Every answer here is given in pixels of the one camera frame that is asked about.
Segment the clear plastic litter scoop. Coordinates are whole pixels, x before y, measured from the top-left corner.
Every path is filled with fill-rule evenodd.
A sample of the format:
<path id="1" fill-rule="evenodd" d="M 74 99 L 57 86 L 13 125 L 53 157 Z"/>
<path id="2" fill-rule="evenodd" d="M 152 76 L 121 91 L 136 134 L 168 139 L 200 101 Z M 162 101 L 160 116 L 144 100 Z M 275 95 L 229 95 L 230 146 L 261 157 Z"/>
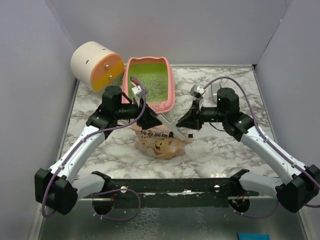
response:
<path id="1" fill-rule="evenodd" d="M 218 90 L 221 89 L 222 86 L 219 82 L 214 82 L 210 85 L 211 91 L 211 100 L 216 104 L 218 102 Z"/>

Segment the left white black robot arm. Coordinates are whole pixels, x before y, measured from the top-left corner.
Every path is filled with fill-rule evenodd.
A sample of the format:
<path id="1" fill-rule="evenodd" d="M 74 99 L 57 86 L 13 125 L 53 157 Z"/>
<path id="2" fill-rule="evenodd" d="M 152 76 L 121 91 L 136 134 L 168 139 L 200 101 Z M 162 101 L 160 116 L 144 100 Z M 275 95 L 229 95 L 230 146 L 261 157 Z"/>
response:
<path id="1" fill-rule="evenodd" d="M 60 160 L 47 170 L 39 169 L 34 176 L 35 198 L 41 203 L 41 213 L 48 218 L 46 208 L 62 215 L 68 214 L 80 198 L 75 178 L 94 150 L 112 131 L 136 123 L 143 130 L 161 125 L 156 113 L 146 103 L 147 89 L 139 83 L 132 88 L 137 102 L 123 103 L 125 93 L 119 86 L 108 86 L 102 102 L 88 118 L 82 133 Z"/>

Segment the white bag sealing clip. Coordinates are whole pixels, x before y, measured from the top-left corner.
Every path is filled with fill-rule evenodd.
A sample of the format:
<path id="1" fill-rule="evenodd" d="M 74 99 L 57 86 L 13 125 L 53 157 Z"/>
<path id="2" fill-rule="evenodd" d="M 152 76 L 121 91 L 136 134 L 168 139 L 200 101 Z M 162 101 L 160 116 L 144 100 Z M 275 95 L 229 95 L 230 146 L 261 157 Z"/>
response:
<path id="1" fill-rule="evenodd" d="M 156 118 L 173 133 L 174 137 L 179 138 L 181 141 L 186 140 L 186 136 L 176 126 L 175 120 L 169 120 L 163 113 L 157 114 Z"/>

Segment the beige cat litter bag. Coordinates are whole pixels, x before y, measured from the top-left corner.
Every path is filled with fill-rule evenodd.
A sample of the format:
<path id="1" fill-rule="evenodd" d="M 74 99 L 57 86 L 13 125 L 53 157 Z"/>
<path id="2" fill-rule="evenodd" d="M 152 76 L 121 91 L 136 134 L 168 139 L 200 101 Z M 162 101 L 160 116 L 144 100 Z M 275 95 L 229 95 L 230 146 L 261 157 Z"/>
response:
<path id="1" fill-rule="evenodd" d="M 131 130 L 137 136 L 134 144 L 137 150 L 150 157 L 163 160 L 185 155 L 184 147 L 191 144 L 194 139 L 192 133 L 185 133 L 185 139 L 181 140 L 174 136 L 174 133 L 165 125 L 142 129 L 134 123 L 131 125 Z"/>

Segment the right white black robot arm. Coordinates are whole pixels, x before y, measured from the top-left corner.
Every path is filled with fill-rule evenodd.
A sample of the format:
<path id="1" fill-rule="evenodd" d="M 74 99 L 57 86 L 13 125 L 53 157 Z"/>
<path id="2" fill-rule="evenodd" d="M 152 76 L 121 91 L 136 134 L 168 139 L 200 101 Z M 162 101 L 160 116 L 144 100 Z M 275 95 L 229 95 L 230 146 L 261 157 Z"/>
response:
<path id="1" fill-rule="evenodd" d="M 254 191 L 273 197 L 289 212 L 296 213 L 318 195 L 320 170 L 306 166 L 279 147 L 253 118 L 240 111 L 239 96 L 228 87 L 217 91 L 217 106 L 202 106 L 204 88 L 194 86 L 190 94 L 195 97 L 189 111 L 178 120 L 177 127 L 200 130 L 204 123 L 221 123 L 224 131 L 253 150 L 267 163 L 277 177 L 268 177 L 242 169 L 230 177 L 230 191 L 240 196 Z"/>

